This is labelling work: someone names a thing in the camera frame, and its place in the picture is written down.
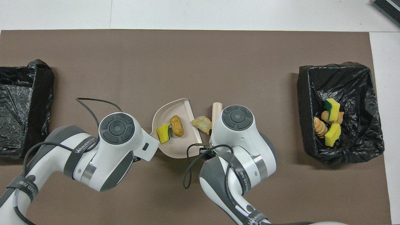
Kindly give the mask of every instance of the black trash bag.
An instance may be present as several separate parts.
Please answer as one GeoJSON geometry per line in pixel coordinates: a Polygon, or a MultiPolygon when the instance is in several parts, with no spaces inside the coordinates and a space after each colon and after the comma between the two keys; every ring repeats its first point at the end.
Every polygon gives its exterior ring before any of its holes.
{"type": "Polygon", "coordinates": [[[378,104],[368,67],[354,62],[301,66],[297,96],[307,154],[323,163],[339,164],[367,162],[383,153],[378,104]],[[314,117],[321,119],[328,98],[338,102],[344,112],[341,135],[333,147],[316,136],[313,123],[314,117]]]}
{"type": "Polygon", "coordinates": [[[0,157],[20,158],[48,135],[54,74],[37,59],[0,67],[0,157]]]}

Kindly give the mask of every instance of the beige dustpan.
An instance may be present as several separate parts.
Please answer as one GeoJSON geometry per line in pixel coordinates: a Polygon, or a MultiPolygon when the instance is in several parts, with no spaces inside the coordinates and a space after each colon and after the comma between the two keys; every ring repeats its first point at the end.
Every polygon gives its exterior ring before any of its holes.
{"type": "MultiPolygon", "coordinates": [[[[153,118],[151,136],[158,139],[157,128],[163,124],[170,123],[171,117],[178,115],[182,121],[185,134],[182,137],[172,136],[168,142],[159,145],[159,149],[172,158],[186,158],[186,149],[193,143],[202,143],[200,133],[196,127],[192,125],[194,120],[192,108],[187,98],[181,98],[170,102],[161,107],[153,118]]],[[[200,146],[193,146],[189,150],[189,157],[199,155],[200,146]]]]}

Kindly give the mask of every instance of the black cable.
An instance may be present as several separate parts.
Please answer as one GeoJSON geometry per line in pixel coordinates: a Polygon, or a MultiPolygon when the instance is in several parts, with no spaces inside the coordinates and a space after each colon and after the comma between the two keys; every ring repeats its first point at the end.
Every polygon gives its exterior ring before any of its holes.
{"type": "MultiPolygon", "coordinates": [[[[105,102],[105,103],[108,103],[108,104],[112,104],[113,106],[117,107],[117,109],[118,109],[120,112],[122,112],[121,108],[120,108],[118,105],[116,105],[116,104],[114,104],[114,103],[112,103],[112,102],[106,101],[106,100],[96,99],[96,98],[76,98],[75,100],[76,100],[77,102],[79,102],[83,107],[85,107],[85,109],[86,109],[87,111],[89,111],[89,113],[92,115],[92,117],[93,117],[94,120],[96,121],[97,129],[99,128],[99,125],[100,125],[100,124],[99,124],[99,120],[97,119],[97,117],[96,117],[96,115],[93,113],[93,111],[92,111],[85,103],[83,103],[81,100],[98,101],[98,102],[105,102]]],[[[96,143],[95,143],[93,146],[91,146],[90,148],[86,149],[85,152],[91,151],[91,150],[93,150],[94,148],[96,148],[96,146],[97,146],[97,144],[99,143],[99,141],[100,141],[100,136],[97,135],[97,141],[96,141],[96,143]]]]}
{"type": "MultiPolygon", "coordinates": [[[[76,100],[77,102],[79,102],[83,107],[85,107],[87,111],[89,111],[89,113],[92,115],[92,117],[93,117],[94,120],[96,121],[97,128],[99,128],[99,125],[100,125],[100,124],[99,124],[99,121],[98,121],[96,115],[95,115],[95,114],[93,113],[93,111],[92,111],[86,104],[84,104],[81,100],[91,100],[91,101],[105,102],[105,103],[108,103],[108,104],[111,104],[111,105],[117,107],[118,110],[119,110],[120,112],[122,112],[121,108],[120,108],[118,105],[116,105],[116,104],[114,104],[114,103],[112,103],[112,102],[106,101],[106,100],[95,99],[95,98],[76,98],[75,100],[76,100]]],[[[97,142],[96,142],[92,147],[90,147],[89,149],[86,149],[85,152],[88,152],[88,151],[94,149],[94,148],[97,146],[97,144],[99,143],[99,140],[100,140],[100,136],[97,136],[97,142]]],[[[29,158],[30,154],[31,154],[34,150],[36,150],[38,147],[40,147],[40,146],[42,146],[42,145],[55,145],[55,146],[62,147],[62,148],[66,149],[66,150],[69,150],[69,151],[74,151],[72,148],[69,148],[69,147],[67,147],[67,146],[65,146],[65,145],[62,145],[62,144],[60,144],[60,143],[51,142],[51,141],[40,142],[40,143],[38,143],[38,144],[32,146],[32,147],[27,151],[27,153],[25,154],[24,163],[23,163],[23,167],[22,167],[22,174],[23,174],[24,177],[26,177],[26,175],[28,174],[28,171],[27,171],[27,170],[28,170],[28,158],[29,158]]],[[[18,191],[16,191],[15,194],[16,194],[15,197],[18,199],[18,191]]],[[[17,214],[17,216],[18,216],[24,223],[26,223],[26,224],[28,224],[28,225],[35,225],[35,224],[32,223],[29,219],[27,219],[24,215],[22,215],[22,213],[20,212],[20,210],[19,210],[19,208],[18,208],[18,203],[16,203],[16,206],[14,206],[14,211],[15,211],[15,213],[17,214]]]]}
{"type": "Polygon", "coordinates": [[[28,224],[28,225],[35,225],[34,223],[32,223],[29,219],[27,219],[22,213],[21,213],[21,211],[19,210],[19,208],[18,208],[18,193],[19,193],[19,190],[17,189],[17,190],[15,190],[15,195],[14,195],[14,212],[17,214],[17,216],[24,222],[24,223],[26,223],[26,224],[28,224]]]}
{"type": "MultiPolygon", "coordinates": [[[[188,159],[188,166],[190,165],[190,159],[189,159],[189,149],[191,148],[191,147],[193,147],[193,146],[195,146],[196,144],[191,144],[191,145],[189,145],[189,147],[186,149],[186,157],[187,157],[187,159],[188,159]]],[[[189,184],[188,184],[188,188],[190,187],[190,183],[192,182],[192,170],[189,170],[189,184]]]]}
{"type": "Polygon", "coordinates": [[[25,155],[25,158],[24,158],[24,163],[23,163],[23,168],[22,168],[22,174],[24,175],[24,177],[26,177],[26,175],[28,174],[28,171],[26,171],[26,170],[27,170],[27,167],[28,167],[28,158],[29,158],[29,155],[30,155],[35,149],[37,149],[38,147],[40,147],[40,146],[42,146],[42,145],[56,145],[56,146],[62,147],[62,148],[64,148],[64,149],[67,149],[67,150],[69,150],[69,151],[74,151],[72,148],[69,148],[69,147],[67,147],[67,146],[65,146],[65,145],[62,145],[62,144],[56,143],[56,142],[52,142],[52,141],[44,141],[44,142],[40,142],[40,143],[34,145],[32,148],[30,148],[30,149],[27,151],[27,153],[26,153],[26,155],[25,155]]]}
{"type": "Polygon", "coordinates": [[[117,104],[109,102],[109,101],[106,101],[106,100],[96,99],[96,98],[76,98],[76,99],[78,99],[78,100],[98,101],[98,102],[105,102],[105,103],[108,103],[108,104],[112,104],[113,106],[117,107],[117,109],[122,113],[121,108],[117,104]]]}
{"type": "Polygon", "coordinates": [[[185,174],[183,175],[183,182],[182,182],[182,184],[183,184],[183,188],[185,188],[185,189],[188,189],[188,188],[190,187],[190,184],[191,184],[191,182],[192,182],[192,167],[193,167],[193,165],[194,165],[201,157],[203,157],[205,154],[207,154],[207,153],[209,153],[210,151],[212,151],[212,150],[214,150],[214,149],[216,149],[216,148],[219,148],[219,147],[227,147],[227,148],[229,148],[229,149],[231,150],[231,152],[233,153],[233,149],[232,149],[232,147],[229,146],[229,145],[216,145],[216,146],[214,146],[214,147],[212,147],[212,148],[207,149],[205,152],[201,153],[199,156],[197,156],[197,158],[195,158],[195,159],[193,160],[193,162],[190,163],[190,160],[189,160],[189,148],[192,147],[192,146],[194,146],[194,145],[196,145],[196,144],[190,145],[190,146],[188,147],[188,149],[186,150],[186,156],[188,157],[189,166],[188,166],[188,168],[186,169],[185,174]],[[187,176],[187,174],[188,174],[189,172],[190,172],[189,184],[186,186],[186,185],[185,185],[186,176],[187,176]]]}

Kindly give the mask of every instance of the wooden handle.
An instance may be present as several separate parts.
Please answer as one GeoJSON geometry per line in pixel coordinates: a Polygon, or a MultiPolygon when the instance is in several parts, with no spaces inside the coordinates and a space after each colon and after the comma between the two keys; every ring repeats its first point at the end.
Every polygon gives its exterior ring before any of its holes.
{"type": "Polygon", "coordinates": [[[212,118],[211,118],[211,129],[214,128],[214,121],[217,119],[217,116],[221,113],[222,111],[222,103],[220,102],[214,102],[212,104],[212,118]]]}

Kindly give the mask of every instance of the food scrap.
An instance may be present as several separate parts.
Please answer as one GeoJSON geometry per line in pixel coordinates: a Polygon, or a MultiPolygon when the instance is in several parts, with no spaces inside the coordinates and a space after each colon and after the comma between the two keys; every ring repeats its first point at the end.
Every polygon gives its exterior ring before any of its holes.
{"type": "Polygon", "coordinates": [[[192,120],[193,126],[199,128],[201,131],[204,133],[210,135],[210,130],[211,130],[211,120],[207,118],[206,116],[200,116],[197,117],[196,119],[192,120]]]}
{"type": "Polygon", "coordinates": [[[174,135],[176,135],[177,137],[181,137],[182,135],[185,134],[185,130],[183,129],[182,126],[182,121],[180,120],[178,115],[173,116],[170,119],[170,123],[174,135]]]}
{"type": "Polygon", "coordinates": [[[344,114],[344,112],[339,112],[339,114],[338,114],[338,119],[337,119],[337,120],[335,120],[335,121],[329,121],[329,120],[328,120],[329,112],[328,112],[328,111],[324,111],[324,112],[322,112],[322,114],[321,114],[321,119],[322,119],[323,121],[325,121],[326,123],[338,123],[338,124],[342,124],[342,122],[343,122],[343,114],[344,114]]]}
{"type": "Polygon", "coordinates": [[[325,126],[324,122],[319,120],[317,117],[314,117],[314,128],[315,134],[319,138],[324,138],[324,134],[328,131],[328,128],[325,126]]]}

